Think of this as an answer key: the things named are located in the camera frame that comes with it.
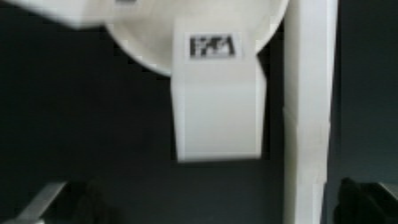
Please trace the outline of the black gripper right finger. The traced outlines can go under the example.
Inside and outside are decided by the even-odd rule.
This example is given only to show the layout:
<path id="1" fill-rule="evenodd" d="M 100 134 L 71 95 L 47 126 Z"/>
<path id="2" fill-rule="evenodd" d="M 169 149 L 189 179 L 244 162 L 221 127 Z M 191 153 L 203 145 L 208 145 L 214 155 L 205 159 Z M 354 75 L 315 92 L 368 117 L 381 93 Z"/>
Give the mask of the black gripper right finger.
<path id="1" fill-rule="evenodd" d="M 398 185 L 342 180 L 334 224 L 398 224 Z"/>

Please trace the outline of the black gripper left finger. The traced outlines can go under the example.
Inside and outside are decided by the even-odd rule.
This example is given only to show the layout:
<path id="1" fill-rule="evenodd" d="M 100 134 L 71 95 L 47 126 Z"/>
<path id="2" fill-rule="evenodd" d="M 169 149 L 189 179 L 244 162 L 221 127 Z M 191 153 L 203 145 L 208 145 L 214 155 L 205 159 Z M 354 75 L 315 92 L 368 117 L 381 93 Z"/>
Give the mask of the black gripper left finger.
<path id="1" fill-rule="evenodd" d="M 50 182 L 11 224 L 111 224 L 111 211 L 96 184 Z"/>

